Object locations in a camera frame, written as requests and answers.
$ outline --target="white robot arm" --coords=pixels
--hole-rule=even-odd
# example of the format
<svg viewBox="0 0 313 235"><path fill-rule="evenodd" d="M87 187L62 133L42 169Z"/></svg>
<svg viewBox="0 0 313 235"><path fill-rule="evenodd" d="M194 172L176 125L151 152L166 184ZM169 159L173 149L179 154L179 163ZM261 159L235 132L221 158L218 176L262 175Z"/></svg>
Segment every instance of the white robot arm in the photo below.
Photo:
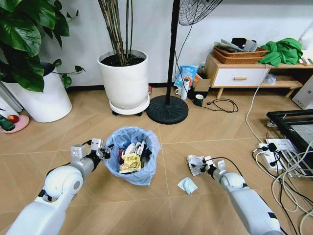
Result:
<svg viewBox="0 0 313 235"><path fill-rule="evenodd" d="M67 207L87 176L102 159L110 157L112 146L102 148L102 144L101 139L92 139L87 156L84 145L72 146L72 161L47 174L43 189L35 201L21 211L7 235L57 235L65 221Z"/></svg>
<svg viewBox="0 0 313 235"><path fill-rule="evenodd" d="M220 161L217 169L210 157L205 157L206 171L217 180L228 193L231 204L246 230L251 235L281 235L278 219L258 193L248 187L244 178L229 173Z"/></svg>

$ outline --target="black stand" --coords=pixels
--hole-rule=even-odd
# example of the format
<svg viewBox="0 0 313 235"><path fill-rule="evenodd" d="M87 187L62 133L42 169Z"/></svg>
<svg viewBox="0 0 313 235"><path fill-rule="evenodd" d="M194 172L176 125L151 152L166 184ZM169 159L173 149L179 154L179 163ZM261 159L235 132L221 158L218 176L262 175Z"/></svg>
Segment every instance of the black stand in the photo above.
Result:
<svg viewBox="0 0 313 235"><path fill-rule="evenodd" d="M176 124L186 119L188 116L188 106L180 98L171 96L173 65L175 56L177 26L179 17L179 2L174 0L172 12L172 35L171 35L171 48L170 59L168 63L168 76L167 76L167 90L166 96L157 96L150 100L150 105L147 108L147 115L153 121L161 124Z"/></svg>

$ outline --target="red apple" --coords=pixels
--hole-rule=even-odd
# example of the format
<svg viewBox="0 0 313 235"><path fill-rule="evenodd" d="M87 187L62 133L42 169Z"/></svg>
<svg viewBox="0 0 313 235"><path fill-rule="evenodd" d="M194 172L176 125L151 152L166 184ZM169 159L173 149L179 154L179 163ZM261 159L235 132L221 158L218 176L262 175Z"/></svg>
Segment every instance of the red apple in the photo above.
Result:
<svg viewBox="0 0 313 235"><path fill-rule="evenodd" d="M16 115L10 115L10 116L8 116L8 120L13 122L13 123L17 123L20 119Z"/></svg>

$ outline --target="green towel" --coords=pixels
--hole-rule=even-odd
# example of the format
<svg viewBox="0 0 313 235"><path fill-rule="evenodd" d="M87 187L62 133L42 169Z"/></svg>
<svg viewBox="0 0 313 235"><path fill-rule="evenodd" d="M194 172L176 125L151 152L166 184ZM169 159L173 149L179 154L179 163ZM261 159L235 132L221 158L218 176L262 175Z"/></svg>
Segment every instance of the green towel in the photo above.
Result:
<svg viewBox="0 0 313 235"><path fill-rule="evenodd" d="M268 50L259 63L278 67L279 63L295 65L302 56L302 45L293 38L285 38L277 43L269 41L261 48Z"/></svg>

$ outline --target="yellow package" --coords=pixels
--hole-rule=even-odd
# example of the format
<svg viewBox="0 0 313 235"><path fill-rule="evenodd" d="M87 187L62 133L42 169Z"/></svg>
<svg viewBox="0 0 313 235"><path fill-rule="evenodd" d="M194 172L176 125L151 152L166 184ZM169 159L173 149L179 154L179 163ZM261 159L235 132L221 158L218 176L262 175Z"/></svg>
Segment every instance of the yellow package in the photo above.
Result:
<svg viewBox="0 0 313 235"><path fill-rule="evenodd" d="M122 159L124 160L124 163L120 168L120 174L138 171L141 169L140 156L136 153L124 155L122 156Z"/></svg>

